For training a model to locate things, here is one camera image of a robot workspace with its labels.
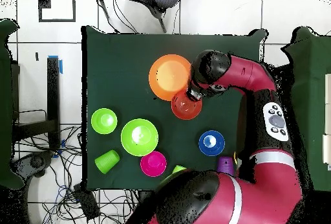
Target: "white tile floor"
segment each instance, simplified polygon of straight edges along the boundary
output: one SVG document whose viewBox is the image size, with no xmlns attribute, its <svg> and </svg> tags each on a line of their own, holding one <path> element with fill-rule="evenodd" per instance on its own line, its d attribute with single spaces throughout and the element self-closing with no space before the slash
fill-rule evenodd
<svg viewBox="0 0 331 224">
<path fill-rule="evenodd" d="M 149 10 L 138 3 L 117 0 L 126 18 L 136 30 L 147 34 L 162 34 L 157 19 Z M 52 0 L 51 9 L 43 9 L 43 18 L 70 18 L 71 0 Z M 120 32 L 130 32 L 115 16 L 112 0 L 105 0 L 112 24 Z M 167 33 L 174 30 L 174 19 L 179 5 L 167 10 L 164 23 Z M 182 34 L 236 34 L 245 35 L 255 28 L 265 28 L 269 36 L 264 46 L 264 61 L 276 66 L 288 63 L 288 58 L 280 50 L 292 37 L 298 26 L 312 27 L 318 34 L 331 31 L 331 0 L 182 0 L 181 11 Z M 0 19 L 10 18 L 18 22 L 19 30 L 8 40 L 12 58 L 21 65 L 19 81 L 19 109 L 47 109 L 46 104 L 46 58 L 58 55 L 63 60 L 63 74 L 60 74 L 61 128 L 79 126 L 81 123 L 81 26 L 91 25 L 104 32 L 113 32 L 108 25 L 102 9 L 95 0 L 76 0 L 76 22 L 43 23 L 38 20 L 37 0 L 0 0 Z M 178 33 L 179 13 L 175 22 L 175 33 Z M 21 114 L 21 122 L 42 120 L 44 114 Z M 68 130 L 63 131 L 65 139 Z M 68 140 L 67 145 L 79 147 L 77 137 Z M 35 150 L 20 145 L 18 155 Z M 81 157 L 75 157 L 74 163 L 81 164 Z M 59 159 L 53 159 L 51 166 L 57 173 L 58 183 L 63 185 L 63 165 Z M 70 166 L 73 184 L 81 181 L 81 166 Z M 28 206 L 32 224 L 41 224 L 46 212 L 42 202 L 52 208 L 58 194 L 54 172 L 48 168 L 41 178 L 33 178 Z M 101 212 L 123 215 L 123 190 L 103 190 L 96 192 Z M 114 205 L 108 199 L 118 198 Z M 128 204 L 124 213 L 130 214 Z M 117 218 L 123 223 L 123 217 Z M 85 219 L 78 219 L 77 224 L 87 224 Z M 101 216 L 96 224 L 116 224 L 115 221 Z M 72 221 L 59 221 L 57 224 L 73 224 Z"/>
</svg>

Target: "green cloth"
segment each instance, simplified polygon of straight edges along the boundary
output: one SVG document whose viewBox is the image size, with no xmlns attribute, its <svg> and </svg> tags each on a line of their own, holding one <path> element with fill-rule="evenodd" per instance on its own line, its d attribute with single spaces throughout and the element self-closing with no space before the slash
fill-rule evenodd
<svg viewBox="0 0 331 224">
<path fill-rule="evenodd" d="M 24 183 L 15 175 L 9 166 L 12 157 L 12 70 L 10 54 L 7 47 L 8 36 L 15 32 L 18 26 L 9 19 L 0 19 L 0 185 L 18 189 Z"/>
<path fill-rule="evenodd" d="M 207 157 L 198 148 L 199 137 L 210 129 L 224 136 L 221 155 L 233 155 L 241 94 L 230 89 L 221 96 L 206 98 L 196 118 L 180 120 L 172 113 L 170 102 L 156 98 L 152 92 L 149 70 L 165 54 L 178 54 L 192 62 L 206 49 L 258 61 L 265 30 L 256 30 L 250 36 L 103 34 L 92 27 L 86 30 L 87 188 L 152 190 L 178 164 L 196 170 L 216 170 L 219 156 Z M 118 117 L 116 129 L 108 135 L 96 133 L 91 126 L 92 114 L 102 107 L 113 110 Z M 156 150 L 167 159 L 167 168 L 159 177 L 146 176 L 140 169 L 141 158 L 129 155 L 121 145 L 121 130 L 134 118 L 145 118 L 158 130 Z M 118 152 L 120 162 L 104 175 L 94 160 L 111 149 Z"/>
<path fill-rule="evenodd" d="M 315 36 L 308 28 L 296 31 L 285 48 L 294 64 L 292 104 L 307 152 L 315 190 L 331 191 L 331 172 L 323 164 L 325 74 L 331 73 L 331 37 Z"/>
</svg>

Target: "orange plate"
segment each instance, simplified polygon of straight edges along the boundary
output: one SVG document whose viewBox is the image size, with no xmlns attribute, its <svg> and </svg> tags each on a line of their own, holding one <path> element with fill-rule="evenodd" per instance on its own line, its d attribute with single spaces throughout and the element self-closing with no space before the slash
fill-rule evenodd
<svg viewBox="0 0 331 224">
<path fill-rule="evenodd" d="M 170 101 L 177 92 L 187 87 L 190 68 L 191 64 L 182 56 L 161 56 L 149 71 L 148 80 L 153 93 Z"/>
</svg>

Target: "purple cup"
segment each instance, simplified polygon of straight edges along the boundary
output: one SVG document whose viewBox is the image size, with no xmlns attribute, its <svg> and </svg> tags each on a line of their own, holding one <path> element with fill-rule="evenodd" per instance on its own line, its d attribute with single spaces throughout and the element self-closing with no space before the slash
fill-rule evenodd
<svg viewBox="0 0 331 224">
<path fill-rule="evenodd" d="M 220 157 L 219 164 L 217 165 L 218 173 L 225 173 L 229 175 L 235 175 L 235 168 L 233 166 L 232 157 Z"/>
</svg>

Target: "red bowl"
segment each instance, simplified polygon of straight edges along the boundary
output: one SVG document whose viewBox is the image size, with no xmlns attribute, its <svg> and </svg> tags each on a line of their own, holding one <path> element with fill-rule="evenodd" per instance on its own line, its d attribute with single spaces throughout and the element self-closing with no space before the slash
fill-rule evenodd
<svg viewBox="0 0 331 224">
<path fill-rule="evenodd" d="M 192 101 L 186 95 L 186 90 L 179 91 L 171 100 L 171 110 L 182 120 L 195 118 L 202 109 L 202 100 Z"/>
</svg>

